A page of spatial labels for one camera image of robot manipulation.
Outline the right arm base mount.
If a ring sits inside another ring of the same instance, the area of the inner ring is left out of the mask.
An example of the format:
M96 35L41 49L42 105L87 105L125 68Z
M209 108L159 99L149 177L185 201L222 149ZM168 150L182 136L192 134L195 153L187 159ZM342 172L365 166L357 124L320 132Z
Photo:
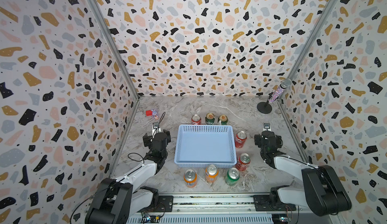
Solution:
M270 194L254 195L253 203L256 212L268 211L296 211L297 207L293 204L285 204L279 200L278 197L273 197Z

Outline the green soda can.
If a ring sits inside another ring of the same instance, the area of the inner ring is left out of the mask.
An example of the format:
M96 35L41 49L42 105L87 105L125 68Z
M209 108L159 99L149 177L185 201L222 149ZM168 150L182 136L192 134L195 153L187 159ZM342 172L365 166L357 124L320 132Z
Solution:
M234 186L238 183L240 179L240 172L237 168L232 167L227 170L226 176L225 176L225 182L229 186Z

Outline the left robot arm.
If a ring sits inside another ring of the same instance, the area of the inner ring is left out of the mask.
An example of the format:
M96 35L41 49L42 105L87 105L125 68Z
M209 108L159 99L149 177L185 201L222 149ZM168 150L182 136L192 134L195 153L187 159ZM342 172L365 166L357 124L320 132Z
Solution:
M143 184L165 164L170 132L163 130L153 136L145 134L143 142L149 151L138 166L122 177L106 178L101 182L87 211L86 224L125 224L135 213L159 208L158 190Z

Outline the orange soda can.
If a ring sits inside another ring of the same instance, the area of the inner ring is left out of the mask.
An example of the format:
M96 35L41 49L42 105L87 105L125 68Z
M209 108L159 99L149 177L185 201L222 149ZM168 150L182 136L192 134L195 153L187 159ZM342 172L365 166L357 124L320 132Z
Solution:
M197 184L197 174L194 170L188 169L184 173L184 181L186 183L186 186L189 188L193 188Z
M213 183L216 181L217 176L219 174L219 171L218 171L218 168L214 164L210 164L206 168L205 174L206 174L206 181L209 183Z

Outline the red cola can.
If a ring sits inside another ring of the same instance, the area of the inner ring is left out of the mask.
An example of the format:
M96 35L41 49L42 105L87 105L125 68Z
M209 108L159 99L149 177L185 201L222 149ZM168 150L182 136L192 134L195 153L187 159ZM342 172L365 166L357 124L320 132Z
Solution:
M195 114L191 118L192 125L201 125L202 119L198 114Z
M249 156L249 154L247 153L241 153L239 156L238 156L238 159L237 159L237 163L235 165L235 167L240 171L240 172L244 172L247 170L249 164L251 162L251 158Z
M247 140L247 134L244 131L239 131L235 136L235 147L242 148Z

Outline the green white gold-top can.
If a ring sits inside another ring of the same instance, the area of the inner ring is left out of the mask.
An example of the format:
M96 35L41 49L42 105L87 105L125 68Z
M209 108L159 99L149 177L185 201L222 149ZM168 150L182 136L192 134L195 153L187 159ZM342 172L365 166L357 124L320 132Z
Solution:
M226 115L219 116L218 124L219 125L227 125L228 124L228 117Z

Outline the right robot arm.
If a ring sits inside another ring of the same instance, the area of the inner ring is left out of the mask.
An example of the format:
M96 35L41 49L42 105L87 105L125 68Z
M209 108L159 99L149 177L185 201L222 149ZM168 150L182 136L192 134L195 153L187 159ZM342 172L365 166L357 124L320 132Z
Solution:
M319 217L337 215L352 208L352 202L334 168L306 163L279 151L283 145L282 137L272 131L256 134L254 142L260 148L260 155L266 164L302 182L302 188L272 187L270 206L275 209L285 204L303 206Z

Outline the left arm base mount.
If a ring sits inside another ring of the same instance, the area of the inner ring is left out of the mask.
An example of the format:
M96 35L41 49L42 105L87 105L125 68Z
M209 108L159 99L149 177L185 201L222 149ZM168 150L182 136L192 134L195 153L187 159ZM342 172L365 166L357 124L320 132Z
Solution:
M137 209L137 213L171 213L173 210L173 201L173 195L153 197L150 205L142 209Z

